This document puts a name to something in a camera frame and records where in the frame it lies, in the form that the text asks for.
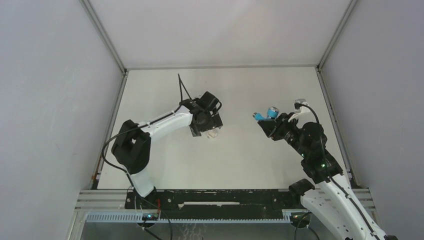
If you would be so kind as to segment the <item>blue plastic water faucet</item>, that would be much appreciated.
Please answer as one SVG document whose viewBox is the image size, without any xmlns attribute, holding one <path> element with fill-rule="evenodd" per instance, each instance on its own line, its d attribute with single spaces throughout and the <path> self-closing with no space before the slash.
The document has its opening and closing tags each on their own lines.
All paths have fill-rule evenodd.
<svg viewBox="0 0 424 240">
<path fill-rule="evenodd" d="M 266 111 L 266 115 L 262 115 L 258 112 L 254 112 L 252 114 L 252 117 L 256 121 L 273 120 L 273 119 L 276 119 L 278 117 L 279 113 L 280 113 L 280 110 L 277 107 L 270 106 Z"/>
</svg>

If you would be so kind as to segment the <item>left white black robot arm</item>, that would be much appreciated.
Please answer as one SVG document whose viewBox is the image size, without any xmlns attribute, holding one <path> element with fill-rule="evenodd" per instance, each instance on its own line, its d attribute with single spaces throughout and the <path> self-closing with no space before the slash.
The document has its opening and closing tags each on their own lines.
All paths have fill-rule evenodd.
<svg viewBox="0 0 424 240">
<path fill-rule="evenodd" d="M 111 138 L 111 153 L 122 165 L 130 185 L 136 191 L 137 202 L 149 209 L 156 203 L 156 190 L 147 166 L 151 145 L 168 134 L 188 127 L 193 137 L 223 126 L 219 111 L 222 102 L 206 91 L 201 97 L 182 100 L 178 106 L 147 122 L 125 121 L 119 133 Z"/>
</svg>

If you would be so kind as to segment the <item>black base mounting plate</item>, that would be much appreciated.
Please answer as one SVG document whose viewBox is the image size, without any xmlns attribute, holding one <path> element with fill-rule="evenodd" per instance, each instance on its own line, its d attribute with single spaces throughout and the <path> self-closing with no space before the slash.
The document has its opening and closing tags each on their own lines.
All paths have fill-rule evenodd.
<svg viewBox="0 0 424 240">
<path fill-rule="evenodd" d="M 146 197 L 126 193 L 126 210 L 177 221 L 277 221 L 304 212 L 289 189 L 156 189 Z"/>
</svg>

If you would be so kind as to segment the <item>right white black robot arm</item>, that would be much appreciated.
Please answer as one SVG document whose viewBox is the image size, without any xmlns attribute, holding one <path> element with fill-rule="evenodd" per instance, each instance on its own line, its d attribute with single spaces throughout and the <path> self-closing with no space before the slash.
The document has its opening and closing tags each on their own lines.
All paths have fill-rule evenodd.
<svg viewBox="0 0 424 240">
<path fill-rule="evenodd" d="M 257 122 L 268 138 L 286 141 L 302 157 L 308 179 L 289 186 L 289 203 L 305 207 L 339 240 L 395 240 L 396 236 L 387 234 L 366 211 L 343 169 L 325 149 L 327 139 L 321 124 L 310 121 L 299 128 L 292 116 L 282 113 Z"/>
</svg>

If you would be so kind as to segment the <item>aluminium frame rail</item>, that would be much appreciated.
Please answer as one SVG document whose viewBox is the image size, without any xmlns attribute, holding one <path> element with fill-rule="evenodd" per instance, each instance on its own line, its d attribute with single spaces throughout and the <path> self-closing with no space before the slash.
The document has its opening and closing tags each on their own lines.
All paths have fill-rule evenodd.
<svg viewBox="0 0 424 240">
<path fill-rule="evenodd" d="M 375 212 L 376 207 L 371 196 L 370 190 L 366 188 L 353 189 L 354 194 L 360 200 L 363 207 L 368 212 Z M 127 198 L 125 189 L 112 190 L 82 190 L 79 193 L 75 209 L 124 209 Z"/>
</svg>

